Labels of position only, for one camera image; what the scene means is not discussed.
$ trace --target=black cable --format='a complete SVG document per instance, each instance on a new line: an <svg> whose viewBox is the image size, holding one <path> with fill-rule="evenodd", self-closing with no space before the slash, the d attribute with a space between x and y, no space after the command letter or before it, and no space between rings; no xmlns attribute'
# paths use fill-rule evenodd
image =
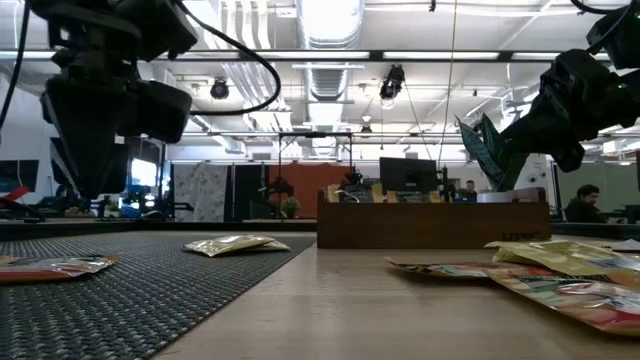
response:
<svg viewBox="0 0 640 360"><path fill-rule="evenodd" d="M262 104L247 108L247 109L242 109L242 110L230 110L230 111L197 111L197 112L191 112L192 115L242 115L242 114L248 114L250 112L254 112L254 111L258 111L261 109L264 109L265 107L269 106L272 102L276 101L278 99L278 96L280 96L280 91L282 90L282 82L280 81L280 75L278 75L278 72L276 71L276 69L271 66L271 64L269 64L269 62L267 60L265 60L264 58L262 58L262 56L258 55L255 51L249 49L248 47L242 45L241 43L239 43L238 41L230 38L229 36L227 36L227 34L223 33L222 31L215 29L212 26L209 26L208 24L202 22L200 19L198 19L197 17L195 17L195 15L193 15L193 13L191 11L189 11L189 9L187 8L187 6L182 2L182 0L173 0L174 3L182 10L184 11L185 14L189 15L193 21L195 21L198 25L200 25L200 27L202 27L203 29L207 30L208 32L212 33L213 35L219 37L220 39L224 40L226 43L232 45L233 47L237 48L238 50L242 51L244 54L246 54L248 57L252 58L253 60L259 62L262 66L264 66L267 71L269 71L269 73L271 73L271 75L273 76L273 79L276 83L276 89L273 92L273 95L271 95L271 97L269 99L267 99L266 101L264 101Z"/></svg>
<svg viewBox="0 0 640 360"><path fill-rule="evenodd" d="M571 3L575 7L577 7L578 9L580 9L580 10L582 10L584 12L592 13L592 14L608 15L608 14L611 14L612 12L614 12L614 11L617 11L617 10L596 9L596 8L593 8L593 7L589 6L589 5L584 4L580 0L571 0Z"/></svg>
<svg viewBox="0 0 640 360"><path fill-rule="evenodd" d="M9 113L9 106L11 105L11 99L13 98L13 92L18 85L18 78L20 77L20 68L22 68L22 59L24 58L24 50L27 45L27 30L29 29L29 14L31 14L31 0L25 0L24 8L22 10L22 26L20 28L20 40L18 42L18 53L16 55L16 64L13 67L13 73L11 74L11 80L9 80L9 88L7 89L7 95L4 97L4 104L2 104L2 112L0 113L0 129L4 125L4 121Z"/></svg>
<svg viewBox="0 0 640 360"><path fill-rule="evenodd" d="M627 17L633 16L635 14L635 10L636 10L637 7L638 7L638 0L631 0L629 2L629 5L627 6L626 10L624 11L624 13L622 13L622 15L620 15L620 17L618 18L618 21L616 21L616 23L613 24L609 28L609 30L607 30L607 32L598 41L596 41L593 44L591 44L587 48L587 52L591 53L591 54L595 54L598 51L600 51L600 49L602 48L603 44L605 44L615 34L615 31L622 24L622 22L625 21L627 19Z"/></svg>
<svg viewBox="0 0 640 360"><path fill-rule="evenodd" d="M429 155L429 160L433 160L431 158L431 153L429 152L429 147L427 146L427 140L424 139L424 133L422 132L422 126L420 126L420 120L418 120L416 109L413 107L413 101L411 100L411 93L409 92L409 85L407 85L406 80L404 81L404 87L405 87L405 90L407 90L407 97L409 97L409 105L411 105L411 112L413 113L413 119L416 121L416 125L418 125L418 131L420 132L422 143L424 144L424 148L427 150L427 155Z"/></svg>

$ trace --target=foil pouch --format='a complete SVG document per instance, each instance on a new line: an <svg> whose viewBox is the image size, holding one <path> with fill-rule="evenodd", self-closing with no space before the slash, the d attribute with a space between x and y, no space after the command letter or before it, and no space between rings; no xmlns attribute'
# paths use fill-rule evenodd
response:
<svg viewBox="0 0 640 360"><path fill-rule="evenodd" d="M0 284L53 281L94 274L118 261L118 257L14 258L0 256Z"/></svg>
<svg viewBox="0 0 640 360"><path fill-rule="evenodd" d="M615 284L609 275L517 274L505 269L486 273L501 285L601 331L640 336L640 292Z"/></svg>
<svg viewBox="0 0 640 360"><path fill-rule="evenodd" d="M185 250L195 251L202 254L205 254L209 257L218 256L220 254L227 254L229 252L238 251L238 250L256 250L257 247L267 245L276 241L273 238L266 236L258 236L258 235L231 235L231 236L222 236L215 239L209 240L198 240L192 243L189 243L184 246ZM285 250L283 248L278 248L277 244L271 245L266 249L259 249L262 251L265 250Z"/></svg>
<svg viewBox="0 0 640 360"><path fill-rule="evenodd" d="M457 278L457 279L480 279L488 278L485 270L489 269L520 269L526 268L518 264L509 263L493 263L490 261L482 262L460 262L451 264L418 264L418 263L399 263L391 258L385 258L391 265L402 270L425 274L429 276L441 278ZM539 269L541 274L549 274L544 269Z"/></svg>
<svg viewBox="0 0 640 360"><path fill-rule="evenodd" d="M545 243L497 242L496 262L541 264L567 275L603 275L640 270L640 261L596 246L572 241Z"/></svg>

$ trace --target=desk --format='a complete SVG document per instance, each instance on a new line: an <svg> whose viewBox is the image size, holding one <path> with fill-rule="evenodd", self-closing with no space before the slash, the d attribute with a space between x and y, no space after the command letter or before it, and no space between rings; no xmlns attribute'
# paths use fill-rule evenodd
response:
<svg viewBox="0 0 640 360"><path fill-rule="evenodd" d="M436 281L383 259L442 263L493 252L309 248L156 358L640 358L638 339L600 333L497 284Z"/></svg>

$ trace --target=man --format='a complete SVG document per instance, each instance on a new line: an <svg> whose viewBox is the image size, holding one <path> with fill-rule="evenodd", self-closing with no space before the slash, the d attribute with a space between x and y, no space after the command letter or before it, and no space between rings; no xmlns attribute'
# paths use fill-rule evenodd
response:
<svg viewBox="0 0 640 360"><path fill-rule="evenodd" d="M476 192L476 183L473 180L467 180L467 200L478 201L478 193Z"/></svg>
<svg viewBox="0 0 640 360"><path fill-rule="evenodd" d="M594 185L583 185L578 189L577 197L569 202L564 213L569 222L606 224L607 220L595 207L600 197L600 189Z"/></svg>

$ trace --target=wooden crate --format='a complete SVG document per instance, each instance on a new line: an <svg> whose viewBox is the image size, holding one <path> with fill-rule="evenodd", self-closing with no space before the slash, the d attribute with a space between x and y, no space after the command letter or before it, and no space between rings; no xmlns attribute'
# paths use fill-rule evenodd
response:
<svg viewBox="0 0 640 360"><path fill-rule="evenodd" d="M318 248L480 249L551 238L549 204L329 203L318 193Z"/></svg>

